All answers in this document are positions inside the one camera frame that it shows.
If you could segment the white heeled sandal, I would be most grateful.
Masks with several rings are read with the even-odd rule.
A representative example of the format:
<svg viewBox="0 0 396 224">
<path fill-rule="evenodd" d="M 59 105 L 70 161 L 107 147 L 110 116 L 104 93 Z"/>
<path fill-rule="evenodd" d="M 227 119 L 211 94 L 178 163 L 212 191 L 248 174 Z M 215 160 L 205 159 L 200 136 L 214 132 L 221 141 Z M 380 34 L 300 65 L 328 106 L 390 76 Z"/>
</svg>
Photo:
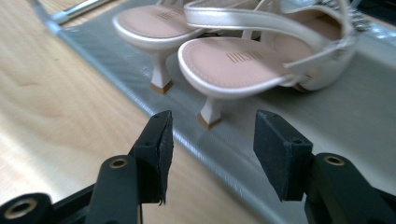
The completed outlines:
<svg viewBox="0 0 396 224">
<path fill-rule="evenodd" d="M 173 85 L 166 59 L 188 40 L 200 35 L 239 35 L 239 32 L 205 30 L 187 24 L 184 5 L 192 0 L 158 0 L 155 5 L 132 7 L 112 20 L 117 34 L 130 45 L 147 53 L 153 65 L 150 87 L 166 93 Z"/>
<path fill-rule="evenodd" d="M 198 115 L 206 126 L 221 119 L 221 101 L 249 97 L 276 86 L 317 91 L 344 72 L 360 33 L 371 24 L 347 0 L 316 0 L 283 10 L 279 0 L 261 0 L 253 9 L 210 6 L 207 0 L 184 7 L 188 25 L 241 32 L 185 42 L 180 70 L 206 97 Z"/>
</svg>

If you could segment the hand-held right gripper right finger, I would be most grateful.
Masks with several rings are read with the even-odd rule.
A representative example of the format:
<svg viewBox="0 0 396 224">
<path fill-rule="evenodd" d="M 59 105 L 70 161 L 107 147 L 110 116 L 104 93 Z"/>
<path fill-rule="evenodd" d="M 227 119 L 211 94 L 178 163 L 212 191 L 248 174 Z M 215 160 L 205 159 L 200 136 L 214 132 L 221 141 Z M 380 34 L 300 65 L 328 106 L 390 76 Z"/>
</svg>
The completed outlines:
<svg viewBox="0 0 396 224">
<path fill-rule="evenodd" d="M 313 143 L 276 113 L 256 112 L 253 150 L 280 201 L 303 201 L 309 224 L 396 224 L 396 196 L 373 188 L 347 158 Z"/>
</svg>

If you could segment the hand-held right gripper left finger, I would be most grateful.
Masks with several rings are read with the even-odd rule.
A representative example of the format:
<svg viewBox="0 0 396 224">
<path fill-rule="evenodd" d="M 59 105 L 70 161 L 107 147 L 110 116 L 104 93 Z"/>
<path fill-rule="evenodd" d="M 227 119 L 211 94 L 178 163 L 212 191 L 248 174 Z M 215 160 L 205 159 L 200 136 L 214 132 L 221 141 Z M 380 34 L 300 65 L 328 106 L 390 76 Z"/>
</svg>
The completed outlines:
<svg viewBox="0 0 396 224">
<path fill-rule="evenodd" d="M 128 154 L 102 163 L 85 224 L 143 224 L 142 205 L 166 201 L 173 148 L 167 110 L 149 119 Z"/>
</svg>

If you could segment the grey shoe rack shelf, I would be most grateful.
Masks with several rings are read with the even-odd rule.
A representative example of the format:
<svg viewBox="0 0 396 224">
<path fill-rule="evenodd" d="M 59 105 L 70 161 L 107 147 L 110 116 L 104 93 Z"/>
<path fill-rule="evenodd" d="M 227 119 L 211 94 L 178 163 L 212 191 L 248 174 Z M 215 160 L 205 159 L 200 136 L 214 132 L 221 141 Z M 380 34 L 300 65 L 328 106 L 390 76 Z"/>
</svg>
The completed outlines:
<svg viewBox="0 0 396 224">
<path fill-rule="evenodd" d="M 396 29 L 373 24 L 360 36 L 345 73 L 330 87 L 312 93 L 276 87 L 228 101 L 221 122 L 207 129 L 197 118 L 205 97 L 180 74 L 177 57 L 167 60 L 174 85 L 160 94 L 149 86 L 149 57 L 113 28 L 114 15 L 155 0 L 126 0 L 72 27 L 58 25 L 38 0 L 29 2 L 49 30 L 143 111 L 149 115 L 171 111 L 175 140 L 265 222 L 306 224 L 307 220 L 302 203 L 278 199 L 256 158 L 253 135 L 259 109 L 284 118 L 313 143 L 315 152 L 348 158 L 372 186 L 396 195 Z"/>
</svg>

